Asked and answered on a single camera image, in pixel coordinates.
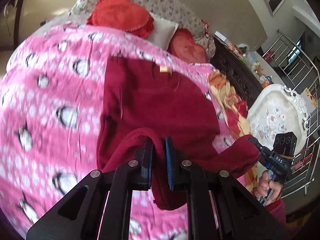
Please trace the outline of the person's right hand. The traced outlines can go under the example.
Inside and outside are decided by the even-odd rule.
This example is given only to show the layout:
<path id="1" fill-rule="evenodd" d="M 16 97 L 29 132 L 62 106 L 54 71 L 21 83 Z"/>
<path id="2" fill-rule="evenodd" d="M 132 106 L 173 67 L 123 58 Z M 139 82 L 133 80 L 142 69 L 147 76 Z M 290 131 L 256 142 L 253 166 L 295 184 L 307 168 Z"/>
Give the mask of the person's right hand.
<path id="1" fill-rule="evenodd" d="M 265 206 L 277 201 L 282 192 L 282 185 L 270 179 L 268 171 L 264 171 L 258 180 L 256 187 L 253 189 L 255 198 L 262 198 Z"/>

